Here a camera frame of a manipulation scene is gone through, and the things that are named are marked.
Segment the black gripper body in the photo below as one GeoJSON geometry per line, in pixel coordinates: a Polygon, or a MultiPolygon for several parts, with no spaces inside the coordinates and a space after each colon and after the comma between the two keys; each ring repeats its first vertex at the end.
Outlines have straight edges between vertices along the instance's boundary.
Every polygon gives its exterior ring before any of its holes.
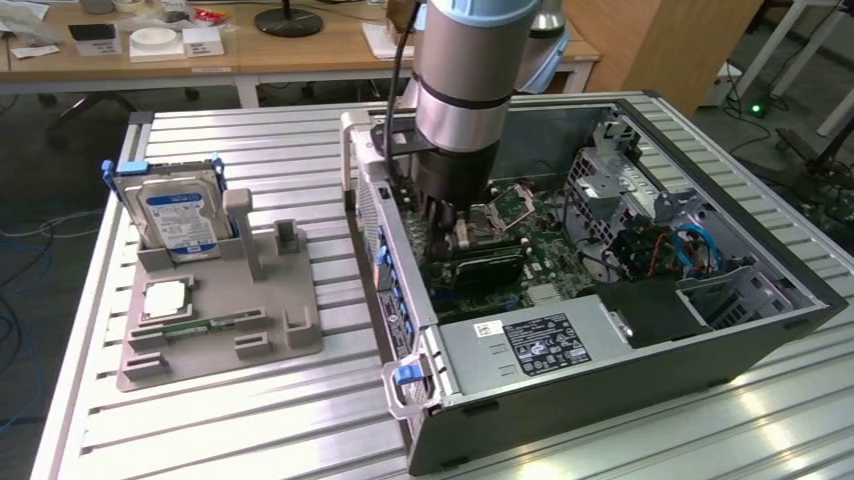
{"type": "Polygon", "coordinates": [[[416,154],[416,188],[431,199],[467,209],[482,196],[492,171],[498,146],[472,152],[442,149],[416,154]]]}

